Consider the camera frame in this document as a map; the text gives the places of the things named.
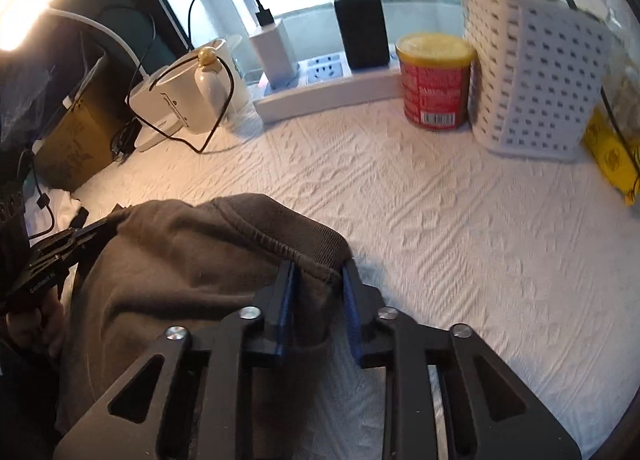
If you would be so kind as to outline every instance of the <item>blue object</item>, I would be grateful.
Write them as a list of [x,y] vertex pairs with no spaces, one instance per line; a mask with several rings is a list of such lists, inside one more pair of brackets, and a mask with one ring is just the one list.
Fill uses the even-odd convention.
[[291,323],[292,313],[292,300],[293,289],[298,284],[298,277],[296,275],[296,267],[293,265],[289,267],[287,273],[287,283],[282,297],[282,304],[280,306],[280,313],[278,314],[278,327],[276,329],[276,355],[278,357],[284,357],[285,347],[287,345],[287,328]]
[[349,341],[349,348],[351,349],[351,356],[358,366],[362,366],[362,328],[360,326],[358,307],[353,293],[351,277],[346,272],[346,269],[344,269],[342,274],[342,291],[344,319],[346,322],[347,339]]

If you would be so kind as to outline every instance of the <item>can label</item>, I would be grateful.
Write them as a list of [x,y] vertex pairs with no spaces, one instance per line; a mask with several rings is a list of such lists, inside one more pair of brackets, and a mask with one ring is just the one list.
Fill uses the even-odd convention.
[[404,114],[430,130],[449,130],[466,121],[469,68],[424,68],[400,63]]

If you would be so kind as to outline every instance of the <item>barcode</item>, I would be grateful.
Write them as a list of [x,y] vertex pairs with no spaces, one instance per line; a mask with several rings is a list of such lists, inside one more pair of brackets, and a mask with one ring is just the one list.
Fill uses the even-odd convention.
[[422,112],[422,124],[439,126],[439,127],[453,127],[456,124],[455,114],[430,114]]

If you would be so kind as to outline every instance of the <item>white cloth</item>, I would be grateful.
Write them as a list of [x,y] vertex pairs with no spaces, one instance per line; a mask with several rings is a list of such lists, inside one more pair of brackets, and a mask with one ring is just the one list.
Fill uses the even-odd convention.
[[[42,186],[41,190],[49,196],[49,207],[53,211],[54,226],[53,230],[47,235],[33,239],[31,241],[31,245],[39,242],[43,238],[68,229],[69,224],[71,224],[71,221],[76,217],[80,207],[82,206],[79,200],[71,198],[71,194],[68,191],[63,191],[62,189],[49,189],[46,186]],[[33,196],[31,196],[25,204],[24,219],[27,226],[27,233],[30,235],[41,233],[51,227],[51,215],[46,208],[39,208],[39,198],[39,193],[34,191]]]
[[[170,141],[134,154],[76,195],[92,219],[116,203],[270,195],[343,234],[390,305],[471,325],[585,458],[608,437],[640,385],[640,216],[586,153],[497,157],[468,129],[412,126],[399,100],[235,129],[207,155]],[[356,369],[340,323],[334,342],[297,458],[379,459],[383,374]]]

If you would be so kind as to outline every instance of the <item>yellow lid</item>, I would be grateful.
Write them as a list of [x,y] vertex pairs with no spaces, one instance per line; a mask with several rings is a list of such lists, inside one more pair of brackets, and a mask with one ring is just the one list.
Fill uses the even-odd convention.
[[415,66],[456,68],[469,65],[476,58],[475,49],[452,34],[414,33],[396,42],[398,58]]

